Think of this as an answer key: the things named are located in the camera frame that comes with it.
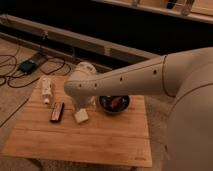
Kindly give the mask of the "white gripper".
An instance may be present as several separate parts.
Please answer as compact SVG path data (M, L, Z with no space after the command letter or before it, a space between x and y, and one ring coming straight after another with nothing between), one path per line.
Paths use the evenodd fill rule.
M96 73L97 70L91 63L80 62L71 74L71 85L75 87L71 90L71 97L76 109L85 108L91 102L91 96L82 93L81 88L83 85L79 83L79 80L88 78Z

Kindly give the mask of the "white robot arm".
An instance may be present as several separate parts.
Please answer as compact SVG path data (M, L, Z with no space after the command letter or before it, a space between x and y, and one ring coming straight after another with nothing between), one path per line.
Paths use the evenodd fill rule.
M172 97L162 171L213 171L213 47L171 53L103 74L81 62L64 91L78 108L91 96Z

